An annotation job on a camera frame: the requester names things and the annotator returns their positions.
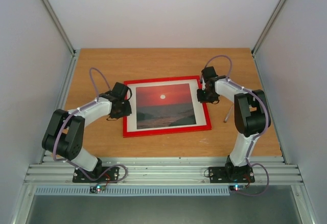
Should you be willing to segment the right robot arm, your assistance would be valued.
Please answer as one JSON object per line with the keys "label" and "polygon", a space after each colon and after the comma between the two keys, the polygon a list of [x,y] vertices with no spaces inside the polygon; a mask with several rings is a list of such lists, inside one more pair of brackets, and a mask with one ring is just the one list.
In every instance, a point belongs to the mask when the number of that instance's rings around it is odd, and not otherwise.
{"label": "right robot arm", "polygon": [[214,67],[201,71],[202,88],[197,89],[200,103],[219,102],[223,96],[233,102],[234,122],[238,131],[234,148],[222,167],[209,167],[211,183],[254,183],[253,168],[249,158],[259,137],[271,125],[263,90],[249,90],[226,76],[217,75]]}

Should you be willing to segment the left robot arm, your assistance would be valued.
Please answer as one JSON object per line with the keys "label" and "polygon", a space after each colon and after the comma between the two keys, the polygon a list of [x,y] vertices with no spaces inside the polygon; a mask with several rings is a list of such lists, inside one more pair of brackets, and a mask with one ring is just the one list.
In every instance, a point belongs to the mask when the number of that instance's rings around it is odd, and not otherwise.
{"label": "left robot arm", "polygon": [[97,93],[91,102],[71,110],[53,112],[42,139],[42,148],[53,155],[54,161],[64,161],[79,170],[90,182],[104,180],[104,175],[118,165],[102,167],[102,161],[83,147],[84,129],[97,119],[108,116],[120,119],[131,115],[132,90],[117,82],[112,90]]}

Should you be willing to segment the clear handle screwdriver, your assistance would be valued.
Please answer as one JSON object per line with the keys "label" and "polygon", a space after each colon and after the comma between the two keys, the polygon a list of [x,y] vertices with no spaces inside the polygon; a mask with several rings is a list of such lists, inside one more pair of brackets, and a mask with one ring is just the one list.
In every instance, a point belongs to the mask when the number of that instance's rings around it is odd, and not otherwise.
{"label": "clear handle screwdriver", "polygon": [[226,116],[225,116],[225,118],[223,120],[224,123],[226,123],[228,121],[232,111],[233,111],[233,105],[229,108],[229,110],[228,110],[228,112],[227,112],[227,114],[226,114]]}

